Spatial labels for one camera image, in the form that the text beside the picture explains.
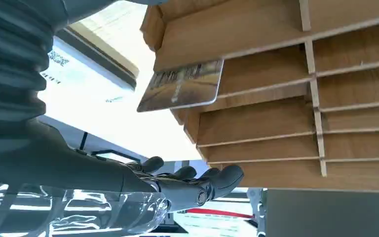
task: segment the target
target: robotic hand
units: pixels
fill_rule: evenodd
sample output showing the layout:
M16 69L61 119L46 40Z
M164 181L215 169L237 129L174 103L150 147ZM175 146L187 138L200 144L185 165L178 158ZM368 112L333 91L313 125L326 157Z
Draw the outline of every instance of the robotic hand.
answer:
M140 179L165 194L169 211L199 207L207 201L223 197L243 178L243 171L237 165L227 166L222 171L211 168L198 179L194 179L197 172L191 166L184 166L174 174L148 174L155 172L162 165L163 160L159 157L152 157L143 164L128 164Z
M238 166L194 179L184 167L150 175L163 161L123 164L70 149L59 131L37 120L45 104L39 74L54 34L114 0L0 0L0 234L155 228L167 212L224 196L243 177ZM160 3L159 0L137 0Z

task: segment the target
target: transparent plastic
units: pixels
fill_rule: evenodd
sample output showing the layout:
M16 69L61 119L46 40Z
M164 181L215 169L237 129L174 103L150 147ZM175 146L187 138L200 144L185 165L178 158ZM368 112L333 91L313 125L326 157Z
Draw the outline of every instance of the transparent plastic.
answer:
M112 231L118 236L137 235L155 229L167 207L161 193L0 184L0 236L95 236Z

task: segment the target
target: light wood panel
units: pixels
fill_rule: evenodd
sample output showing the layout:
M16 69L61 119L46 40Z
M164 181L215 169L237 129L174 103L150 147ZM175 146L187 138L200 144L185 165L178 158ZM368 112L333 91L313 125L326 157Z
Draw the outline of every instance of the light wood panel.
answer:
M166 24L162 20L159 6L148 6L140 31L143 33L145 43L153 52L162 47L165 29Z
M379 106L379 68L318 79L322 111Z
M202 113L197 145L258 141L313 132L311 108L303 98Z
M170 110L175 120L179 125L184 125L185 120L187 119L187 109L173 109Z
M308 10L308 0L299 0L300 14L302 16L303 31L311 30L310 13Z
M187 119L184 124L184 132L193 144L197 143L199 125L200 114L197 111L188 109Z
M379 131L379 107L323 114L324 133Z
M242 187L379 191L379 161L328 162L328 177L320 175L318 160L237 164L245 173Z
M208 147L209 163L319 159L312 135Z
M299 2L293 0L229 0L169 22L154 69L233 58L379 24L379 1L308 3L309 32L302 31Z
M226 60L219 98L309 80L304 50L292 46Z
M313 42L318 76L379 65L379 25Z
M277 88L259 90L251 93L240 94L229 97L218 98L213 104L201 106L201 112L208 112L214 110L223 110L243 105L250 105L256 103L269 102L274 100L281 100L307 94L308 83L303 82L299 84L287 85Z
M163 13L163 20L168 22L224 1L227 0L169 0L159 6Z
M326 134L326 161L379 159L379 132Z

